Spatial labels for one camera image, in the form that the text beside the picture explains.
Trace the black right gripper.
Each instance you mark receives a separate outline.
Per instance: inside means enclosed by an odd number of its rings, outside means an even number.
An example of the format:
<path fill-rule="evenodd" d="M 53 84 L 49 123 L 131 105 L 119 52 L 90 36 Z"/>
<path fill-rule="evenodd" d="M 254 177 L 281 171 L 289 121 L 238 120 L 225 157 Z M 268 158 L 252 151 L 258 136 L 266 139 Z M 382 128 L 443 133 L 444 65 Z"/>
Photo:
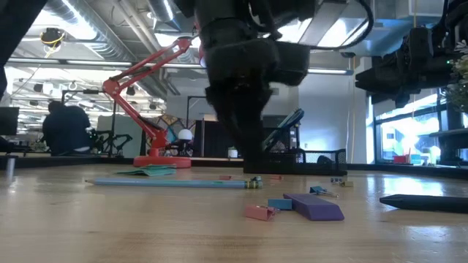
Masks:
<path fill-rule="evenodd" d="M 356 87 L 370 95 L 396 96 L 446 84 L 462 57 L 455 49 L 465 31 L 445 25 L 411 29 L 401 45 L 401 71 L 396 65 L 372 67 L 356 75 Z"/>

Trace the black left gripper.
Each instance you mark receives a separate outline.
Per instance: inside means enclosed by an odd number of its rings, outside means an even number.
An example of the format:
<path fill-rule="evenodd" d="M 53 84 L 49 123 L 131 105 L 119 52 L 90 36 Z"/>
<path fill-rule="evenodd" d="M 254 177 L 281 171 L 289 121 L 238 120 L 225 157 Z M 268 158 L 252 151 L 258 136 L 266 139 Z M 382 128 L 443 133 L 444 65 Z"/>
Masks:
<path fill-rule="evenodd" d="M 252 18 L 200 18 L 199 27 L 209 79 L 206 99 L 232 138 L 246 170 L 263 161 L 261 115 L 272 90 L 234 88 L 262 86 L 279 65 L 279 50 L 273 40 L 259 36 Z"/>

